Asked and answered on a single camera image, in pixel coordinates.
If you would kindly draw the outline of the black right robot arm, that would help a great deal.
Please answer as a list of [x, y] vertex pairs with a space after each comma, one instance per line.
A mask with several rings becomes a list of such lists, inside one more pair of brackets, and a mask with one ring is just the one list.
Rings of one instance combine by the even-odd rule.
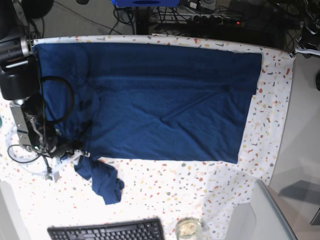
[[[62, 77], [42, 76], [40, 60], [32, 50], [40, 33], [34, 23], [42, 19], [53, 7], [52, 0], [21, 0], [20, 6], [27, 23], [18, 18], [12, 0], [0, 2], [0, 91], [10, 101], [10, 109], [17, 127], [22, 148], [43, 157], [62, 157], [81, 148], [79, 141], [63, 140], [58, 136], [55, 124], [64, 122], [75, 105], [74, 91]], [[57, 81], [66, 86], [70, 104], [65, 114], [47, 120], [43, 82]]]

